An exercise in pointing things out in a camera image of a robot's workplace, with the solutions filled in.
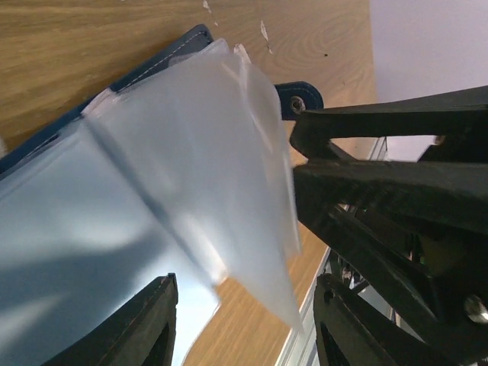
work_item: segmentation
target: scratch on table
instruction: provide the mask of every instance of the scratch on table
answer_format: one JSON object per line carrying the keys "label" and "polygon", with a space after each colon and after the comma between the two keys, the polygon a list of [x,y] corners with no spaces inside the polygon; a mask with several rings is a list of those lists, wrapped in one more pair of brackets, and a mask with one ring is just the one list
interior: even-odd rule
{"label": "scratch on table", "polygon": [[266,40],[266,46],[268,47],[269,53],[272,55],[273,50],[271,49],[271,44],[269,43],[268,32],[266,31],[265,22],[261,19],[261,34]]}
{"label": "scratch on table", "polygon": [[214,17],[214,13],[212,13],[212,9],[210,8],[210,5],[208,5],[208,1],[207,0],[204,0],[204,8],[207,9],[207,11],[210,13],[210,15],[212,16],[212,19],[213,19],[213,23],[216,25],[216,26],[219,26],[219,24],[217,23],[217,19]]}

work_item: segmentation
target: white wall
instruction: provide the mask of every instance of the white wall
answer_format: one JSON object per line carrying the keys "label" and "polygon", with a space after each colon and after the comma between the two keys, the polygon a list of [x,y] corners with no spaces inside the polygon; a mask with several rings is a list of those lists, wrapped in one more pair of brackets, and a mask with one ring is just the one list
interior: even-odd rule
{"label": "white wall", "polygon": [[[379,102],[488,85],[488,0],[371,0]],[[418,158],[431,137],[388,139],[392,160]]]}

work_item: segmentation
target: folded plastic sheet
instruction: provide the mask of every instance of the folded plastic sheet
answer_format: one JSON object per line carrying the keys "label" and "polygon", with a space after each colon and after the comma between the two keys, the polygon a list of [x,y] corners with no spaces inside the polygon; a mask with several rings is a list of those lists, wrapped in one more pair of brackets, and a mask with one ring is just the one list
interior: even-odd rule
{"label": "folded plastic sheet", "polygon": [[285,265],[300,250],[289,152],[278,95],[257,68],[219,40],[86,115],[213,283],[236,278],[300,327]]}
{"label": "folded plastic sheet", "polygon": [[178,274],[173,364],[218,307],[209,281],[82,125],[0,181],[0,364],[39,365]]}

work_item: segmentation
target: wooden surface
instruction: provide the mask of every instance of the wooden surface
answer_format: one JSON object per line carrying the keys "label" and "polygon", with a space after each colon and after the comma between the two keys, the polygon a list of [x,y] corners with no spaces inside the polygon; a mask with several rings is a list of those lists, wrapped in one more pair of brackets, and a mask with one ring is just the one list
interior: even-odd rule
{"label": "wooden surface", "polygon": [[[9,148],[18,145],[198,23],[231,45],[243,43],[273,82],[312,82],[329,107],[375,101],[367,0],[208,2],[212,14],[200,0],[2,0],[0,136]],[[356,156],[371,146],[340,144]],[[299,302],[325,251],[300,231],[303,254],[289,263]],[[235,281],[218,293],[222,307],[185,364],[273,365],[288,328]]]}

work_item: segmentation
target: wood grain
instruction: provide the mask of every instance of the wood grain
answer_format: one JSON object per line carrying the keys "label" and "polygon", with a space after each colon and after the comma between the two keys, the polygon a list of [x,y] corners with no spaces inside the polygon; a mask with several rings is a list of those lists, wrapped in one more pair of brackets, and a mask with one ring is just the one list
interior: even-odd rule
{"label": "wood grain", "polygon": [[[230,45],[243,43],[275,83],[311,82],[329,107],[375,102],[367,0],[208,2],[212,15],[201,0],[2,0],[0,136],[15,147],[199,23]],[[355,156],[371,148],[339,144]],[[299,303],[326,248],[300,233],[303,254],[289,262]],[[273,365],[289,329],[235,281],[217,291],[222,306],[185,364]]]}

